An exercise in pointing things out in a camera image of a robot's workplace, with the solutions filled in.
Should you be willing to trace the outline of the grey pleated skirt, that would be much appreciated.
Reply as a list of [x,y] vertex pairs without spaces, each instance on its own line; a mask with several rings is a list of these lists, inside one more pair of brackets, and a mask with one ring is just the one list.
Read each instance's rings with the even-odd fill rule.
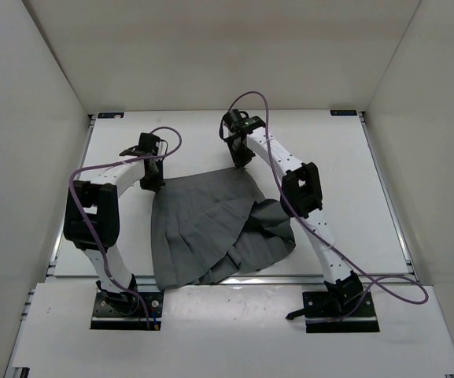
[[153,198],[153,271],[162,291],[258,272],[295,246],[280,201],[266,198],[244,169],[170,179]]

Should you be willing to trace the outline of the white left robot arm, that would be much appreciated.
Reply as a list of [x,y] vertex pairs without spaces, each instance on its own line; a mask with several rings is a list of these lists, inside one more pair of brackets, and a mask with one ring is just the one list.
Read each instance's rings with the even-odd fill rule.
[[112,295],[112,304],[121,313],[137,309],[139,293],[117,246],[119,199],[135,184],[154,193],[161,189],[165,144],[153,133],[142,133],[136,145],[120,153],[118,161],[84,169],[99,174],[70,182],[64,237],[84,252],[98,274],[98,289]]

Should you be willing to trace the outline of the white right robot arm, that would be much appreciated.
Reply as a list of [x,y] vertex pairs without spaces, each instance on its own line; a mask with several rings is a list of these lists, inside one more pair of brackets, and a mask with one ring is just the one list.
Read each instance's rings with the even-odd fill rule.
[[227,144],[236,167],[259,157],[269,165],[280,188],[284,212],[294,218],[316,252],[328,295],[323,304],[337,315],[346,315],[362,295],[363,285],[352,266],[334,247],[335,238],[323,212],[319,170],[290,153],[258,116],[233,109],[220,123],[220,138]]

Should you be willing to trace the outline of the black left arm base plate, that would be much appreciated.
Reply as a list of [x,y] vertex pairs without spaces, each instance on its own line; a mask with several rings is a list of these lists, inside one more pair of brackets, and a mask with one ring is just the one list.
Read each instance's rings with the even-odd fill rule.
[[115,301],[102,291],[96,294],[92,310],[90,329],[117,331],[161,330],[164,307],[164,292],[140,292],[146,304],[144,310],[139,300],[134,303]]

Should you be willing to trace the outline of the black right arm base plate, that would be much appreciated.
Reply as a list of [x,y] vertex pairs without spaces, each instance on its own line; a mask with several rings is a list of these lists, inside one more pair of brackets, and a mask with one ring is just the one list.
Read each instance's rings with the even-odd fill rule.
[[288,321],[305,319],[305,331],[311,333],[376,333],[380,332],[371,292],[360,296],[343,309],[326,291],[305,291],[303,308],[286,315]]

